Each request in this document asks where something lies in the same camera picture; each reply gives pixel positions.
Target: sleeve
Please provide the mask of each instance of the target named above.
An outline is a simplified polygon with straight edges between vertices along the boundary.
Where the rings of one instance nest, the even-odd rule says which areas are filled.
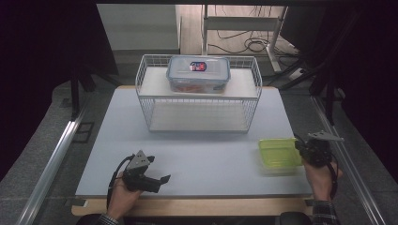
[[[96,223],[96,225],[118,225],[118,224],[119,224],[119,222],[117,222],[117,220],[115,220],[112,217],[109,217],[106,214],[102,214],[99,217],[98,222]]]
[[[313,225],[340,225],[332,203],[314,201]]]

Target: food container label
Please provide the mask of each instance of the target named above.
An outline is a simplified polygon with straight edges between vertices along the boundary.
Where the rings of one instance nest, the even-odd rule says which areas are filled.
[[[191,62],[190,70],[191,71],[205,71],[207,65],[205,62]]]

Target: metal rail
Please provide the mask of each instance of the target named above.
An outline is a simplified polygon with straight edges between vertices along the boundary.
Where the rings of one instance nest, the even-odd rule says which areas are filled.
[[[318,115],[322,121],[322,124],[325,127],[326,132],[340,137],[336,128],[329,123],[328,118],[323,113],[325,111],[324,106],[319,97],[312,97],[313,104],[318,112]],[[343,164],[344,169],[346,170],[346,175],[350,179],[354,189],[357,191],[358,196],[360,198],[361,203],[363,204],[363,208],[369,216],[369,219],[372,221],[374,225],[387,224],[384,218],[380,213],[380,209],[375,202],[375,198],[373,197],[371,191],[363,182],[360,177],[360,173],[357,168],[354,166],[354,162],[349,156],[347,150],[345,149],[343,142],[331,142],[336,150],[336,155],[339,158],[339,162]]]
[[[36,215],[38,214],[38,210],[41,207],[41,204],[44,201],[44,198],[47,195],[48,190],[50,189],[51,184],[58,172],[58,169],[64,159],[65,154],[68,152],[69,145],[73,139],[73,136],[80,125],[84,113],[86,111],[88,100],[84,103],[82,110],[79,115],[75,119],[75,121],[69,121],[67,127],[65,128],[61,138],[59,139],[58,144],[56,145],[52,156],[50,157],[46,167],[44,168],[41,177],[39,178],[36,186],[29,197],[23,211],[21,212],[20,217],[18,218],[15,224],[20,225],[30,225],[34,222]]]

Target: gray carpet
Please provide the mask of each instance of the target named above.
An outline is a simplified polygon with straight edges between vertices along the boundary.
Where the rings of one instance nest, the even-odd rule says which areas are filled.
[[[263,75],[272,74],[270,65],[265,58],[259,58],[259,65]],[[120,75],[112,77],[123,84],[134,84],[134,76],[138,66],[139,63],[136,60],[123,61],[118,64]],[[74,198],[85,163],[115,90],[114,86],[97,76],[93,75],[93,79],[97,85],[95,92],[84,93],[81,90],[81,102],[90,99],[88,102],[89,110],[82,121],[82,129],[75,135],[74,142],[69,147],[47,197],[38,211],[34,224],[75,224],[79,219],[70,212],[68,200]],[[274,84],[278,86],[287,81],[286,76],[280,78]],[[325,129],[308,94],[309,83],[311,83],[311,80],[282,92],[283,103],[292,129],[301,137],[306,137],[309,132]],[[54,89],[53,104],[48,113],[23,154],[1,181],[0,207],[2,210],[0,212],[0,224],[14,224],[22,212],[70,119],[71,107],[68,105],[70,103],[68,99],[70,99],[68,83]],[[394,202],[398,197],[397,184],[380,161],[377,160],[375,153],[366,141],[362,139],[358,131],[345,117],[339,102],[336,102],[334,106],[334,118],[335,127],[345,138],[344,144],[363,180],[372,191],[385,220],[388,221],[387,224],[398,224],[398,216],[393,213],[397,211]],[[347,176],[340,180],[335,205],[342,224],[372,224]]]

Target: person's arm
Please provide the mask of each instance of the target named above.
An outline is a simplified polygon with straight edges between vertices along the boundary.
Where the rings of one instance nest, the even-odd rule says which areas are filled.
[[[131,208],[135,205],[140,195],[143,193],[141,190],[129,191],[123,179],[116,178],[114,190],[112,192],[111,200],[106,214],[99,217],[97,225],[116,225],[118,220],[125,216]]]
[[[307,179],[314,195],[313,225],[338,225],[340,224],[330,198],[332,188],[330,171],[327,166],[316,168],[303,160]],[[331,163],[334,171],[337,169],[335,163]],[[338,171],[337,177],[343,175]]]

